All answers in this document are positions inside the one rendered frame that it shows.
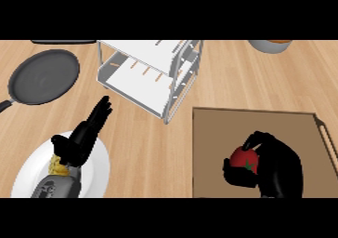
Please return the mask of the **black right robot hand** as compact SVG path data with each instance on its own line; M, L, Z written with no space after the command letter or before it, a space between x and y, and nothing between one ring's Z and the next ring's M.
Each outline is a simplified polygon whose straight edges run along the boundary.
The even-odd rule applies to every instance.
M299 199L304 194L304 172L297 152L270 133L261 131L248 136L242 149L252 149L255 146L257 172L245 167L235 167L226 158L226 182L241 187L258 187L263 198Z

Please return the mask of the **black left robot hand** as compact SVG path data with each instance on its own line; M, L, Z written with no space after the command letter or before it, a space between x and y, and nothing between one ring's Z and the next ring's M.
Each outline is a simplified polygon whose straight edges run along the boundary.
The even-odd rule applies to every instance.
M109 96L101 98L86 121L74 128L70 137L54 135L54 154L61 158L59 163L80 167L90 157L98 134L112 112Z

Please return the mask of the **red tomato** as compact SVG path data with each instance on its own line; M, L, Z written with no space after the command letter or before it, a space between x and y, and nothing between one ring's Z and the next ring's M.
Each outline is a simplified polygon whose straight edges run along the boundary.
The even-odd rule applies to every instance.
M229 158L229 164L233 167L244 167L252 173L257 173L258 167L258 154L254 149L246 151L242 148L238 148Z

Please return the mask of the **brown tray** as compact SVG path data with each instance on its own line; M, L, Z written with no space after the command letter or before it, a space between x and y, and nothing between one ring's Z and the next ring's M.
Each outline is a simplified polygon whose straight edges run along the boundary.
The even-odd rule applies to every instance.
M325 122L311 112L196 108L192 112L192 195L257 198L260 191L227 184L224 160L249 134L270 133L295 150L304 170L304 196L338 198L338 155Z

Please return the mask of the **yellow food piece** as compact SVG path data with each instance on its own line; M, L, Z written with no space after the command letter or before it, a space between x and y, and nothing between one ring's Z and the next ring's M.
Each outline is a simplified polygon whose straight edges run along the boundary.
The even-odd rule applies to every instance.
M51 158L51 165L49 165L49 174L56 176L68 176L70 170L68 168L59 164L61 157L54 155Z

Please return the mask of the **white plate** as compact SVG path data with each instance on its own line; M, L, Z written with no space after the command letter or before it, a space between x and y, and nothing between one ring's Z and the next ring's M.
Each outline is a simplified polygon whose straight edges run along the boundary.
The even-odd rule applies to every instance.
M46 142L33 151L15 177L12 198L31 198L40 180L49 175L54 144ZM81 191L77 198L98 198L105 195L109 183L109 154L101 139L96 139L90 157L81 168Z

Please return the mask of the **dark grey frying pan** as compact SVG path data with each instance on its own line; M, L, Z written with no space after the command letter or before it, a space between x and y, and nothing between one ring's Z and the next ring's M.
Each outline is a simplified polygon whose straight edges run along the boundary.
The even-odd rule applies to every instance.
M0 112L14 102L27 105L52 102L71 89L79 73L79 59L65 49L49 49L34 54L11 75L11 98L0 102Z

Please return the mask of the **dark flat appliance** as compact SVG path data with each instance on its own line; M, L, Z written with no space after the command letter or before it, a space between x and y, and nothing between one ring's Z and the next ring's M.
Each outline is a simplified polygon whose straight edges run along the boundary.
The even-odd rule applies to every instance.
M95 44L96 40L31 40L39 45L84 45Z

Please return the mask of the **grey bowl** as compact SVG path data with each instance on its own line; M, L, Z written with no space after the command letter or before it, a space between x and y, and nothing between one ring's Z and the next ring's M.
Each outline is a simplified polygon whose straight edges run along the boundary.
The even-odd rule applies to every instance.
M274 42L270 40L249 40L248 42L258 51L269 54L282 53L292 43L292 41Z

